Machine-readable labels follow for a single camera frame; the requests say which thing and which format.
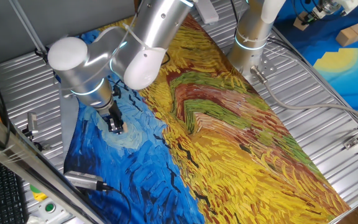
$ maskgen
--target metal rod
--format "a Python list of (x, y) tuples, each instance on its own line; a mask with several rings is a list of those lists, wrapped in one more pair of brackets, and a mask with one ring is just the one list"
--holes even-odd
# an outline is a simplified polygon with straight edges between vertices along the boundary
[(9, 2), (11, 3), (11, 5), (13, 7), (13, 10), (15, 10), (16, 15), (18, 16), (18, 18), (22, 22), (24, 28), (26, 29), (27, 33), (29, 34), (29, 36), (30, 36), (31, 40), (33, 41), (33, 43), (34, 43), (35, 47), (37, 48), (37, 50), (39, 52), (42, 52), (43, 54), (47, 54), (48, 53), (47, 49), (42, 44), (40, 38), (38, 37), (36, 31), (32, 27), (29, 18), (27, 18), (26, 14), (24, 13), (23, 8), (19, 4), (18, 0), (9, 0)]
[[(6, 127), (0, 122), (0, 145), (6, 137)], [(0, 163), (37, 187), (54, 202), (85, 223), (105, 223), (91, 205), (38, 149), (18, 130), (12, 133), (8, 149), (0, 150)]]

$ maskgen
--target yellow brushstrokes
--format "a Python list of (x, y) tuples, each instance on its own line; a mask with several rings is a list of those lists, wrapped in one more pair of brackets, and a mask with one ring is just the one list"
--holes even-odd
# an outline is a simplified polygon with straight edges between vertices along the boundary
[[(332, 203), (330, 195), (334, 195), (333, 198), (337, 195), (332, 188), (324, 187), (328, 185), (326, 180), (309, 170), (292, 168), (299, 167), (294, 165), (299, 159), (295, 158), (293, 146), (290, 147), (283, 138), (288, 131), (280, 120), (273, 111), (262, 110), (257, 104), (247, 102), (254, 100), (260, 102), (261, 107), (266, 106), (259, 96), (248, 91), (252, 87), (228, 64), (222, 52), (193, 19), (187, 18), (183, 24), (168, 50), (171, 61), (160, 69), (156, 81), (139, 94), (156, 118), (168, 124), (163, 137), (169, 143), (172, 159), (180, 168), (182, 180), (191, 189), (192, 197), (196, 197), (193, 192), (196, 191), (209, 198), (210, 207), (205, 200), (198, 200), (199, 211), (206, 217), (206, 223), (210, 223), (210, 219), (213, 223), (215, 219), (220, 224), (237, 223), (237, 218), (239, 223), (328, 223), (330, 215), (348, 210), (341, 200), (341, 206)], [(190, 134), (186, 124), (172, 113), (174, 106), (177, 107), (173, 101), (177, 96), (171, 95), (171, 86), (167, 82), (170, 76), (179, 77), (185, 70), (209, 74), (216, 80), (216, 88), (244, 90), (244, 100), (239, 101), (238, 109), (241, 117), (252, 123), (252, 130), (240, 129), (227, 135), (230, 125), (218, 124), (206, 114), (197, 114), (197, 131)], [(220, 100), (229, 104), (229, 100)], [(283, 134), (268, 128), (266, 122), (272, 121), (266, 117), (274, 120)], [(256, 141), (257, 136), (265, 138), (262, 142), (268, 145)], [(242, 142), (247, 151), (239, 147), (236, 139), (247, 141)], [(186, 152), (179, 149), (179, 143), (190, 152), (197, 166), (189, 161)]]

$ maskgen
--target green button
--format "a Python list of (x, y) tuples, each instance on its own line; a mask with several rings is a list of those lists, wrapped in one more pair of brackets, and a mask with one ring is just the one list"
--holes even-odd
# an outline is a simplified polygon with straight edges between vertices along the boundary
[(45, 211), (52, 213), (55, 210), (55, 205), (52, 203), (47, 204), (47, 206), (45, 206)]

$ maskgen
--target blue brushstrokes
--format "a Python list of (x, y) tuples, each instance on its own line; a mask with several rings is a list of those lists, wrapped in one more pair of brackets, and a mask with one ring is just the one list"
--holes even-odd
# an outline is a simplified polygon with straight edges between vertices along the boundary
[[(131, 202), (131, 223), (204, 223), (169, 148), (154, 136), (162, 138), (167, 125), (154, 116), (138, 92), (120, 89), (122, 96), (115, 99), (128, 132), (109, 133), (100, 115), (80, 103), (65, 172), (99, 175), (121, 190)], [(127, 223), (127, 202), (118, 193), (89, 191), (89, 198), (111, 223)]]

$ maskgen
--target gray cable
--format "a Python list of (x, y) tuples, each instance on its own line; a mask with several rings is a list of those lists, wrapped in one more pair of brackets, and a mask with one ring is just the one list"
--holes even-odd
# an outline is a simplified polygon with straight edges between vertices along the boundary
[(288, 105), (283, 103), (282, 101), (280, 101), (276, 95), (273, 93), (272, 89), (270, 88), (269, 84), (267, 82), (264, 83), (267, 91), (270, 93), (270, 96), (273, 97), (273, 99), (282, 107), (284, 108), (288, 108), (290, 110), (307, 110), (307, 109), (314, 109), (314, 108), (337, 108), (337, 109), (342, 109), (342, 110), (346, 110), (348, 112), (354, 113), (354, 115), (356, 115), (358, 117), (358, 111), (352, 109), (352, 108), (348, 108), (347, 106), (342, 106), (342, 105), (336, 105), (336, 104), (317, 104), (317, 105), (308, 105), (308, 106), (292, 106), (292, 105)]
[[(284, 57), (287, 57), (287, 58), (291, 58), (287, 55), (284, 55), (283, 53), (280, 54), (278, 52), (274, 52), (273, 50), (270, 50), (270, 49), (265, 49), (265, 50), (268, 50), (269, 52), (271, 53), (275, 53), (277, 55), (281, 55), (281, 56), (284, 56)], [(297, 60), (295, 60), (294, 58), (291, 58), (293, 59), (295, 62), (297, 62), (299, 65), (301, 65), (307, 72), (309, 72), (301, 63), (299, 63)], [(263, 75), (257, 70), (257, 69), (252, 69), (251, 68), (251, 72), (255, 72), (255, 74), (259, 77), (259, 78), (264, 78)], [(269, 84), (267, 83), (267, 80), (265, 82), (261, 82), (265, 85), (267, 91), (270, 93), (270, 96), (273, 97), (273, 99), (282, 107), (284, 108), (288, 108), (290, 110), (307, 110), (307, 109), (313, 109), (313, 108), (337, 108), (337, 109), (342, 109), (342, 110), (345, 110), (345, 111), (348, 111), (348, 112), (351, 112), (353, 113), (354, 115), (356, 115), (358, 117), (358, 111), (352, 109), (352, 108), (349, 108), (347, 106), (343, 106), (343, 105), (337, 105), (337, 104), (318, 104), (318, 105), (308, 105), (308, 106), (292, 106), (292, 105), (288, 105), (288, 104), (285, 104), (283, 103), (282, 101), (280, 101), (276, 96), (275, 94), (273, 93), (272, 89), (270, 88)]]

